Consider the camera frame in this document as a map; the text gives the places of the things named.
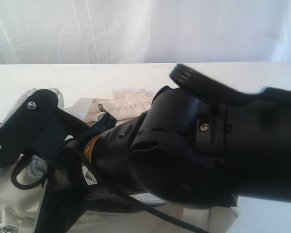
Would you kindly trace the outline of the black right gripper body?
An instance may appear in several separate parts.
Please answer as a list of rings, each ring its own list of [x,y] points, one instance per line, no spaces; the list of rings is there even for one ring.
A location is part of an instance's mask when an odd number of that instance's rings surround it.
[[[91,173],[94,144],[102,133],[116,125],[117,119],[103,112],[100,119],[89,126],[65,114],[63,123],[72,138],[60,147],[59,166],[48,168],[48,185],[58,192],[88,193],[99,182],[99,178]]]

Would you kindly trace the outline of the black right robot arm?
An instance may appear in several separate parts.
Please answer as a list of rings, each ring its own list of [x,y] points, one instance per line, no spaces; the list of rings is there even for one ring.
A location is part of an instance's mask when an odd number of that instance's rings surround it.
[[[138,117],[63,145],[70,183],[91,198],[151,193],[193,208],[291,202],[291,91],[246,94],[183,64],[170,78],[178,87]]]

